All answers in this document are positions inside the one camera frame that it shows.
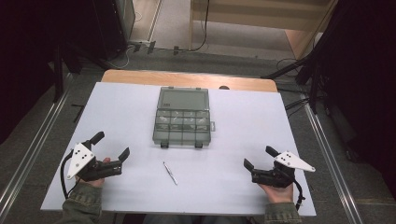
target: person's right hand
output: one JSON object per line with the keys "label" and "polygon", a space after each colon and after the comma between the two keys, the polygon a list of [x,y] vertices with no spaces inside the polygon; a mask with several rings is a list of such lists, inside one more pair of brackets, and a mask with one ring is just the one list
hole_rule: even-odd
{"label": "person's right hand", "polygon": [[293,184],[288,185],[285,189],[274,188],[259,184],[259,186],[268,195],[270,203],[292,203],[293,202]]}
{"label": "person's right hand", "polygon": [[[103,163],[106,163],[106,162],[110,162],[110,158],[109,157],[106,157],[103,160]],[[103,184],[105,183],[105,179],[104,178],[100,178],[100,179],[97,179],[97,180],[85,182],[84,180],[79,179],[79,177],[76,176],[76,180],[78,182],[81,182],[81,183],[87,183],[87,184],[92,185],[93,187],[96,187],[96,188],[101,188],[103,186]]]}

